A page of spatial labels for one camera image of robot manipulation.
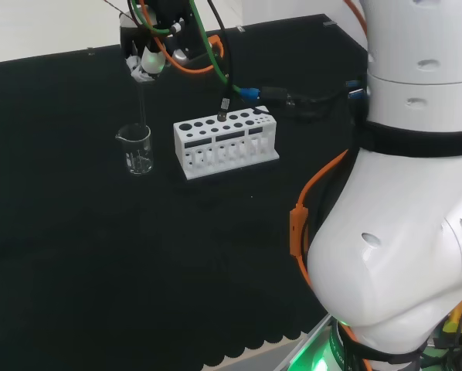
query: black cloth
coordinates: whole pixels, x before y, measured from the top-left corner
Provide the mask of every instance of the black cloth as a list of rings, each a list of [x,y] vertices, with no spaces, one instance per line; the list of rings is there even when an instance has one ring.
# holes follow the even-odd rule
[[[363,73],[365,51],[326,21],[230,31],[236,83],[321,96]],[[288,215],[348,146],[346,109],[277,117],[279,161],[187,182],[172,123],[216,114],[224,86],[171,68],[145,93],[155,168],[135,178],[114,136],[137,91],[119,46],[91,54],[0,63],[0,370],[197,371],[311,330],[324,309]]]

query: green light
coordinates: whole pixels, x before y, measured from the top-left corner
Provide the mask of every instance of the green light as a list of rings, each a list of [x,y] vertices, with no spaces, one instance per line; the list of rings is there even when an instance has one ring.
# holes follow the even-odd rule
[[[327,363],[321,358],[320,361],[312,368],[312,371],[327,371]]]

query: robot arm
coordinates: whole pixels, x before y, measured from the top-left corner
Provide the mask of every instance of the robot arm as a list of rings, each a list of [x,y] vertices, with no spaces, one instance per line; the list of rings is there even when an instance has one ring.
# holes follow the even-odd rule
[[[414,138],[459,143],[462,2],[362,5],[369,25],[369,124],[407,135],[408,147]],[[398,145],[398,155],[359,150],[307,264],[323,306],[360,343],[390,354],[417,349],[462,301],[462,148],[419,157],[403,141]]]

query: black cable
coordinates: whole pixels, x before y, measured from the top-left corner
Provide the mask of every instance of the black cable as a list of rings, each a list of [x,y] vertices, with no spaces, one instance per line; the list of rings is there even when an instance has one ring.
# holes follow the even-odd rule
[[[147,30],[150,33],[150,29],[142,26],[141,23],[138,21],[138,18],[135,15],[135,12],[133,10],[133,5],[131,4],[131,0],[127,0],[127,3],[128,3],[128,10],[130,11],[131,19],[133,20],[134,24],[137,25],[139,29],[143,29],[144,31]]]
[[[436,366],[439,364],[443,364],[443,361],[447,361],[447,365],[450,366],[452,369],[452,364],[455,358],[455,353],[454,351],[457,349],[462,348],[462,345],[460,345],[460,338],[462,335],[462,312],[460,316],[460,321],[458,322],[457,330],[456,330],[456,335],[454,336],[454,343],[449,346],[447,353],[443,355],[442,357],[429,357],[427,356],[426,358],[428,359],[428,362],[425,362],[424,366],[422,366],[422,369],[425,369],[427,367],[431,366]]]
[[[221,117],[219,121],[225,121],[227,112],[229,110],[229,105],[231,104],[231,99],[233,97],[233,84],[234,84],[233,55],[231,52],[229,38],[226,33],[226,27],[224,26],[223,20],[221,19],[219,12],[217,12],[217,9],[214,6],[214,3],[212,2],[212,0],[207,0],[207,2],[209,3],[212,13],[214,13],[214,16],[216,17],[217,22],[219,23],[219,27],[223,34],[224,50],[226,51],[227,59],[228,59],[228,84],[226,85],[226,92],[224,93],[223,103],[221,105],[221,110],[219,111],[219,114],[218,114],[218,119],[219,119],[219,116]]]
[[[454,348],[459,347],[461,334],[462,334],[462,313],[461,313],[459,325],[457,326],[456,337],[454,338]]]

